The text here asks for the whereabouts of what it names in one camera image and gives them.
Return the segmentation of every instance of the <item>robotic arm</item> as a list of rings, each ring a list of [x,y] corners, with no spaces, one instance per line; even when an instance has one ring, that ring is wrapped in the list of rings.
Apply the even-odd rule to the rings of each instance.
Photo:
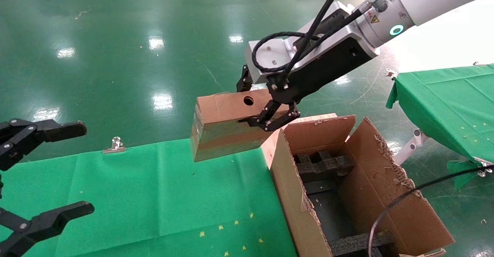
[[[58,124],[54,120],[30,122],[20,119],[0,123],[0,171],[7,171],[43,142],[56,142],[83,136],[88,132],[81,121]],[[0,175],[0,199],[2,198]],[[70,220],[90,215],[94,207],[81,201],[55,208],[27,220],[0,208],[0,226],[12,230],[0,241],[0,257],[23,256],[36,243],[62,233]]]
[[[379,55],[379,47],[415,25],[421,25],[473,0],[366,0],[356,9],[333,2],[311,36],[315,20],[286,39],[250,41],[245,50],[247,64],[237,83],[237,91],[247,91],[253,83],[267,83],[272,100],[256,117],[246,121],[251,127],[269,132],[300,116],[297,104],[305,96],[349,73]],[[304,47],[304,39],[310,39]],[[302,48],[288,71],[279,69]],[[271,121],[281,104],[290,110]]]

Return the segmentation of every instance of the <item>metal binder clip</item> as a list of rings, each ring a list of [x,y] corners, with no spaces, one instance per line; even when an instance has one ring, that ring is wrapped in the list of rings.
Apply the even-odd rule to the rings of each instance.
[[[386,68],[386,74],[384,74],[384,76],[388,76],[392,81],[394,81],[398,74],[400,74],[398,70],[393,71],[392,69]]]
[[[103,150],[104,154],[110,154],[110,153],[118,153],[118,152],[123,152],[127,150],[127,148],[124,147],[124,144],[122,143],[120,137],[115,136],[112,139],[112,147]]]
[[[487,66],[487,63],[479,63],[478,61],[475,61],[473,66]]]
[[[480,157],[473,157],[473,159],[476,160],[477,162],[480,162],[480,164],[482,164],[483,167],[491,166],[493,164],[492,162],[481,159]],[[486,172],[492,173],[492,169],[488,168],[488,169],[485,169],[484,171],[479,170],[478,174],[480,177],[484,178],[486,176]]]

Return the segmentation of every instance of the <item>hole in cardboard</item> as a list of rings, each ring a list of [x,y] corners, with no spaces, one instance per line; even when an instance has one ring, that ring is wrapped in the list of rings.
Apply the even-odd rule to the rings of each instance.
[[[254,104],[254,99],[252,99],[252,97],[246,96],[244,98],[244,104],[246,104],[247,106],[252,106]]]

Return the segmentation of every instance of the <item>torn cardboard edge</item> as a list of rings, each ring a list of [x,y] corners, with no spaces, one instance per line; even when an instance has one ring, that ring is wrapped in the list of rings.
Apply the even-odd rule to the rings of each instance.
[[[413,181],[394,163],[386,142],[367,118],[347,139],[354,124],[355,116],[321,120],[312,117],[289,124],[279,132],[277,144],[271,145],[275,148],[271,173],[301,257],[329,257],[331,252],[305,194],[291,149],[314,153],[325,148],[334,156],[344,154],[352,158],[356,167],[344,179],[339,194],[357,233],[368,232],[387,204],[414,188]],[[421,193],[416,195],[393,208],[378,227],[378,231],[388,229],[393,234],[399,253],[415,256],[454,242],[429,202]]]
[[[446,254],[446,250],[444,248],[441,248],[437,252],[433,252],[433,253],[427,254],[427,255],[422,254],[422,255],[418,255],[418,256],[410,256],[410,255],[400,254],[400,257],[440,257],[440,256],[443,256],[444,254]]]
[[[304,123],[304,122],[312,122],[315,125],[322,123],[325,120],[332,119],[338,117],[336,113],[328,113],[328,114],[323,114],[323,115],[317,115],[317,116],[310,116],[310,117],[303,117],[303,118],[298,118],[296,120],[293,120],[290,122],[290,124],[295,124],[295,123]],[[275,130],[261,145],[262,153],[264,154],[264,158],[266,160],[266,164],[269,169],[271,169],[271,164],[273,162],[273,157],[275,154],[276,150],[276,144],[277,144],[277,139],[279,136],[279,131],[282,129],[285,129],[288,125],[284,125],[281,129]]]

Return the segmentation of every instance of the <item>green led ring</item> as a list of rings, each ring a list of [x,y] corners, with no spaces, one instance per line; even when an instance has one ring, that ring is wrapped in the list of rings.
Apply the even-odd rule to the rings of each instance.
[[[403,29],[404,29],[403,25],[395,25],[390,29],[389,34],[391,34],[392,36],[398,35],[403,31]]]

